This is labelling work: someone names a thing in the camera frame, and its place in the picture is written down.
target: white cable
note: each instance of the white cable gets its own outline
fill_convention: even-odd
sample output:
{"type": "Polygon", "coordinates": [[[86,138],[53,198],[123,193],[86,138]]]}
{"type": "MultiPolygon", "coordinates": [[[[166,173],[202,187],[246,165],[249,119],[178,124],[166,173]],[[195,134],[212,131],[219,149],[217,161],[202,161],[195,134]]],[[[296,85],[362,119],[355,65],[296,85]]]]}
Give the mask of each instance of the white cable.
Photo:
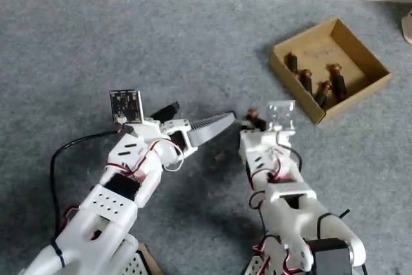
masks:
{"type": "Polygon", "coordinates": [[[177,150],[177,152],[179,153],[178,159],[180,159],[180,163],[179,163],[177,168],[168,169],[167,167],[164,167],[165,171],[167,171],[167,172],[177,172],[177,171],[179,171],[180,168],[183,166],[183,163],[185,162],[185,156],[183,154],[183,151],[175,143],[173,143],[170,140],[165,139],[165,140],[161,140],[161,141],[165,141],[165,142],[169,143],[170,145],[172,145],[175,148],[175,150],[177,150]]]}

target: open cardboard box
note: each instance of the open cardboard box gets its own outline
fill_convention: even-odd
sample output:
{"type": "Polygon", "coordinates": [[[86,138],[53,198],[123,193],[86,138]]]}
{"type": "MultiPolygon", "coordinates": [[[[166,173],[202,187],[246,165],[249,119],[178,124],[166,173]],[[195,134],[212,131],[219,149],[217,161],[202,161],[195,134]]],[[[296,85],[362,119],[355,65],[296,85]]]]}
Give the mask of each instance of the open cardboard box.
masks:
{"type": "Polygon", "coordinates": [[[270,65],[316,124],[341,114],[383,87],[391,78],[390,72],[339,19],[326,21],[276,45],[270,65]],[[322,109],[303,88],[299,77],[288,69],[287,56],[291,52],[297,56],[299,72],[303,69],[312,71],[314,95],[320,84],[330,79],[330,65],[339,63],[348,91],[347,99],[337,102],[329,91],[322,109]]]}
{"type": "Polygon", "coordinates": [[[156,260],[153,258],[147,246],[143,243],[139,244],[139,250],[142,251],[143,257],[147,266],[149,267],[151,275],[164,275],[163,271],[157,264],[156,260]]]}

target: perforated plate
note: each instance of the perforated plate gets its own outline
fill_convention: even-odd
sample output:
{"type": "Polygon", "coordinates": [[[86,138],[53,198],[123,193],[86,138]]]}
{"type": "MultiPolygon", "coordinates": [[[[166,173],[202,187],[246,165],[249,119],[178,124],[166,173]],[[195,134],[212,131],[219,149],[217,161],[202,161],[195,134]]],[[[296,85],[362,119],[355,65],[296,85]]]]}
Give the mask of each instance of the perforated plate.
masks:
{"type": "MultiPolygon", "coordinates": [[[[263,260],[259,256],[253,256],[243,275],[258,275],[260,268],[263,265],[263,260]]],[[[266,268],[264,275],[269,275],[269,268],[266,268]]]]}
{"type": "Polygon", "coordinates": [[[136,251],[122,275],[151,275],[142,251],[136,251]]]}
{"type": "Polygon", "coordinates": [[[129,227],[137,214],[137,205],[134,201],[124,198],[100,184],[93,188],[80,208],[87,208],[121,227],[129,227]]]}

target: black cable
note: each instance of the black cable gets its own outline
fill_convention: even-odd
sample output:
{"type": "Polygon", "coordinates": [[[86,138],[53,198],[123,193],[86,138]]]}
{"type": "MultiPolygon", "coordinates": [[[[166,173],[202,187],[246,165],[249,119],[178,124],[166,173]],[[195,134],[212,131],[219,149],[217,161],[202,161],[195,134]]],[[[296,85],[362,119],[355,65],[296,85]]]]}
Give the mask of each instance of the black cable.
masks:
{"type": "Polygon", "coordinates": [[[303,165],[302,156],[296,150],[294,150],[293,148],[288,147],[288,146],[283,145],[283,144],[279,144],[279,133],[280,133],[280,131],[278,131],[277,134],[276,134],[276,144],[278,146],[281,146],[281,147],[291,151],[293,154],[295,154],[295,156],[299,160],[299,172],[302,172],[302,165],[303,165]]]}
{"type": "Polygon", "coordinates": [[[51,239],[50,245],[53,247],[56,255],[59,257],[60,262],[62,263],[62,268],[64,269],[64,268],[66,267],[66,262],[64,261],[64,258],[63,258],[63,252],[62,252],[62,250],[59,248],[59,246],[57,245],[55,238],[52,238],[52,239],[51,239]]]}
{"type": "Polygon", "coordinates": [[[321,222],[322,222],[322,219],[324,219],[328,216],[336,216],[336,215],[334,215],[332,213],[324,213],[323,215],[320,215],[317,219],[317,234],[316,234],[316,237],[317,237],[318,240],[321,239],[321,222]]]}
{"type": "Polygon", "coordinates": [[[340,214],[338,217],[339,217],[340,219],[342,219],[342,218],[344,218],[347,214],[349,214],[349,212],[350,212],[350,209],[347,209],[345,212],[343,212],[342,214],[340,214]]]}
{"type": "Polygon", "coordinates": [[[368,270],[366,269],[365,263],[362,264],[362,271],[363,271],[363,275],[368,275],[368,270]]]}
{"type": "Polygon", "coordinates": [[[51,157],[51,160],[50,160],[50,190],[51,190],[51,197],[53,198],[53,207],[54,207],[54,215],[55,215],[55,228],[54,228],[55,238],[58,237],[59,232],[60,232],[60,226],[61,226],[60,205],[59,205],[59,199],[57,198],[56,181],[55,181],[55,161],[56,161],[57,156],[59,156],[65,149],[68,149],[70,146],[73,146],[80,142],[91,140],[94,138],[105,137],[108,135],[116,135],[120,133],[123,130],[123,128],[124,127],[122,126],[120,130],[106,131],[102,133],[97,133],[96,135],[88,135],[86,137],[78,138],[77,140],[68,142],[67,144],[63,145],[58,150],[56,150],[56,152],[51,157]]]}
{"type": "Polygon", "coordinates": [[[265,222],[263,221],[262,211],[260,210],[260,207],[257,210],[259,211],[259,217],[262,222],[263,234],[266,234],[266,226],[265,222]]]}
{"type": "Polygon", "coordinates": [[[350,209],[347,209],[345,212],[343,212],[342,214],[340,214],[339,216],[336,216],[335,214],[332,213],[324,213],[323,215],[320,215],[317,219],[317,239],[320,240],[321,239],[321,222],[324,218],[328,217],[328,216],[336,216],[339,217],[339,219],[344,218],[348,213],[350,212],[350,209]]]}

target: white bracket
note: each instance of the white bracket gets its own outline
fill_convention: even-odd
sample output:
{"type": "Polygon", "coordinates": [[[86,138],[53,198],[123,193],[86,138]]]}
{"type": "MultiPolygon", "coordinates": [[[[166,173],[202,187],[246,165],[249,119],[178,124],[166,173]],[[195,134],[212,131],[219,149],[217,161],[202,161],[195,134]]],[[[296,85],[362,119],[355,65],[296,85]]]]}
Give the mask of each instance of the white bracket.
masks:
{"type": "Polygon", "coordinates": [[[405,40],[412,44],[412,10],[402,19],[405,40]]]}

